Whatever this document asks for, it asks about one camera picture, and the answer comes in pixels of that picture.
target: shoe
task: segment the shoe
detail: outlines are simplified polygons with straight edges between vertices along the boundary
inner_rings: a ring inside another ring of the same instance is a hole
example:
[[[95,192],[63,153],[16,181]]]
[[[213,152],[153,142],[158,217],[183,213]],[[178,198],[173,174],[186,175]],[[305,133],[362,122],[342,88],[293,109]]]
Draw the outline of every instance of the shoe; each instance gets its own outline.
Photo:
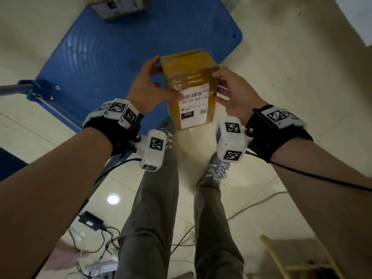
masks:
[[[219,184],[222,179],[225,179],[227,177],[227,170],[229,169],[229,167],[230,163],[221,161],[218,158],[217,153],[214,153],[214,155],[211,157],[211,160],[209,161],[209,168],[207,172],[202,176],[202,178],[199,179],[196,184],[196,188],[199,187],[199,185],[205,178],[213,178],[213,180],[218,182]]]
[[[165,119],[165,121],[162,122],[158,130],[163,131],[167,135],[167,142],[165,144],[165,148],[172,149],[173,135],[174,132],[176,131],[174,120],[171,117],[168,117],[167,119]]]

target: package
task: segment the package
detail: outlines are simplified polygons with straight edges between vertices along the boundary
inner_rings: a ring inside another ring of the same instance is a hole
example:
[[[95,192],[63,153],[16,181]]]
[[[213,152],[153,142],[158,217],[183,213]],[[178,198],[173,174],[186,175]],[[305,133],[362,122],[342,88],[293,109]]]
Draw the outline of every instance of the package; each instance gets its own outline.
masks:
[[[145,0],[84,0],[104,20],[144,10]]]
[[[212,73],[218,64],[204,50],[160,57],[165,88],[179,91],[184,100],[172,103],[176,130],[212,122],[218,79]]]

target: black power brick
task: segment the black power brick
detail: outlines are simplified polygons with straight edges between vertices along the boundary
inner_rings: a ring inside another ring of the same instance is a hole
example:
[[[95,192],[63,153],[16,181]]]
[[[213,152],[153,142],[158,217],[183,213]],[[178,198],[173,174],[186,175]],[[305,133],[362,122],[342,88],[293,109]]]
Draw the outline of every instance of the black power brick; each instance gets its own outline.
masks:
[[[97,231],[99,229],[105,230],[105,226],[103,225],[103,220],[98,218],[97,216],[91,214],[89,211],[85,211],[79,215],[79,222],[87,225],[89,228]]]

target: blue plastic tabletop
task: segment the blue plastic tabletop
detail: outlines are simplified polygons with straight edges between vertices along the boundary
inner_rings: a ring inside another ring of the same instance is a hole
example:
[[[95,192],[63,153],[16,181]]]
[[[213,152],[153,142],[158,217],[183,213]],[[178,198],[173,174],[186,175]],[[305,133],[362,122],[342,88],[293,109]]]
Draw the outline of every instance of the blue plastic tabletop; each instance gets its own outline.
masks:
[[[242,40],[220,0],[146,0],[146,6],[146,11],[111,22],[86,7],[41,70],[37,79],[60,87],[51,91],[49,103],[77,125],[101,103],[125,98],[146,60],[202,48],[221,63]],[[162,75],[153,81],[164,86]],[[147,134],[166,117],[163,102],[145,115],[140,133]]]

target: leg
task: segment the leg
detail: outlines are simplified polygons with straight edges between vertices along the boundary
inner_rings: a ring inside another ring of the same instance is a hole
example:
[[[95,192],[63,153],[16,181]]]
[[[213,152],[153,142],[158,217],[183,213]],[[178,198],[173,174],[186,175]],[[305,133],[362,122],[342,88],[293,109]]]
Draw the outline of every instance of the leg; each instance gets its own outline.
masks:
[[[171,148],[172,122],[167,130],[163,165],[158,171],[146,171],[143,175],[132,212],[121,231],[115,278],[167,278],[179,184]]]
[[[197,278],[242,278],[244,260],[236,247],[221,203],[220,181],[230,164],[215,154],[195,195]]]

